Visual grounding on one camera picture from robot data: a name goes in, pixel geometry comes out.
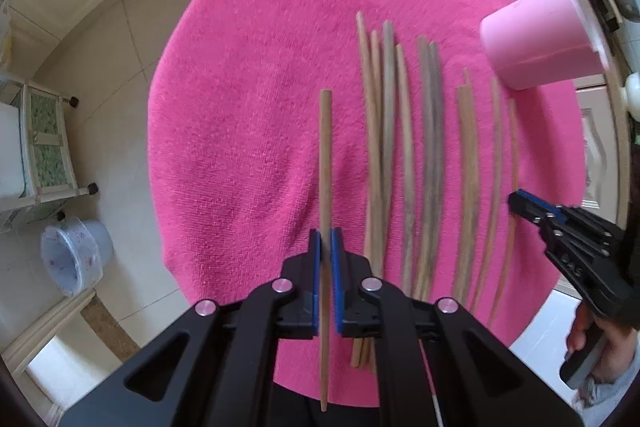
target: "thin wooden rod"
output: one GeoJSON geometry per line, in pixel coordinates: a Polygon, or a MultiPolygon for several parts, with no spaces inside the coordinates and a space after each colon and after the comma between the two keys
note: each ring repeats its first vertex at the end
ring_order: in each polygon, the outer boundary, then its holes
{"type": "Polygon", "coordinates": [[[433,285],[438,248],[440,246],[440,226],[442,220],[442,206],[444,199],[444,96],[442,92],[442,69],[440,54],[436,42],[429,45],[431,71],[431,114],[433,116],[433,172],[431,179],[432,211],[430,234],[430,268],[424,281],[421,300],[428,301],[433,285]]]}
{"type": "Polygon", "coordinates": [[[402,123],[402,291],[409,296],[411,295],[412,270],[414,268],[415,157],[409,79],[400,44],[396,45],[396,59],[398,60],[398,91],[402,123]]]}
{"type": "Polygon", "coordinates": [[[433,220],[433,96],[431,92],[431,54],[429,42],[424,36],[417,39],[420,81],[422,84],[422,220],[420,222],[420,251],[414,286],[414,298],[422,299],[427,281],[431,279],[431,232],[433,220]]]}
{"type": "Polygon", "coordinates": [[[382,144],[382,62],[380,60],[380,35],[377,30],[372,30],[371,32],[371,71],[373,73],[373,91],[380,125],[380,143],[382,144]]]}
{"type": "MultiPolygon", "coordinates": [[[[513,99],[509,100],[509,127],[511,136],[511,191],[518,190],[518,128],[516,119],[516,103],[513,99]]],[[[509,214],[509,222],[507,225],[507,244],[504,247],[504,261],[502,262],[502,272],[498,280],[498,287],[495,291],[494,305],[491,308],[488,325],[491,326],[495,318],[495,312],[498,309],[502,292],[507,282],[509,269],[511,267],[511,256],[513,254],[513,245],[516,237],[516,218],[513,214],[509,214]]]]}
{"type": "Polygon", "coordinates": [[[383,35],[383,118],[382,118],[382,245],[379,256],[374,258],[371,270],[376,277],[383,276],[386,238],[391,214],[391,196],[394,179],[394,152],[396,146],[396,51],[394,48],[394,27],[390,21],[382,25],[383,35]]]}
{"type": "Polygon", "coordinates": [[[478,274],[478,283],[474,292],[470,311],[476,313],[476,308],[482,296],[484,282],[494,253],[495,229],[498,225],[498,207],[500,205],[500,184],[502,181],[502,108],[500,107],[500,87],[498,79],[491,79],[491,102],[494,114],[494,180],[489,206],[489,221],[486,227],[486,238],[482,249],[482,263],[478,274]]]}
{"type": "Polygon", "coordinates": [[[332,96],[320,91],[320,409],[329,396],[329,333],[331,320],[331,207],[332,207],[332,96]]]}
{"type": "MultiPolygon", "coordinates": [[[[383,201],[382,201],[382,165],[380,129],[381,121],[376,108],[376,88],[373,75],[372,55],[369,53],[369,39],[361,12],[356,14],[358,45],[360,48],[360,64],[362,68],[362,84],[365,99],[365,115],[367,121],[367,153],[369,157],[369,198],[367,201],[367,232],[365,237],[365,255],[369,255],[373,266],[375,259],[382,259],[383,248],[383,201]]],[[[355,339],[351,352],[351,365],[366,365],[368,349],[363,341],[355,339]]]]}
{"type": "Polygon", "coordinates": [[[463,306],[466,306],[473,272],[480,195],[476,110],[468,71],[466,70],[465,80],[463,86],[456,88],[458,116],[460,118],[460,145],[462,149],[462,222],[452,292],[454,299],[463,306]]]}

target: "pink plastic container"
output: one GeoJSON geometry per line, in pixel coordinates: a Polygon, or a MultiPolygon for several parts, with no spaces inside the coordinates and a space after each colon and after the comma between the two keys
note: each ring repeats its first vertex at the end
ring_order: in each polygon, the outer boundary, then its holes
{"type": "Polygon", "coordinates": [[[485,17],[480,37],[495,73],[511,89],[607,68],[604,36],[578,0],[517,0],[485,17]]]}

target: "tiled floor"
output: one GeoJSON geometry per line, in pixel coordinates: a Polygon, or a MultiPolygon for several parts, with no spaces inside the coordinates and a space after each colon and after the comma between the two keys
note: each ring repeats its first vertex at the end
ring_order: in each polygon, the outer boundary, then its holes
{"type": "Polygon", "coordinates": [[[77,96],[66,117],[81,184],[100,192],[69,205],[96,217],[113,238],[115,255],[97,293],[132,338],[146,344],[188,308],[161,262],[161,242],[146,166],[148,87],[190,0],[122,0],[108,9],[35,77],[77,96]]]}

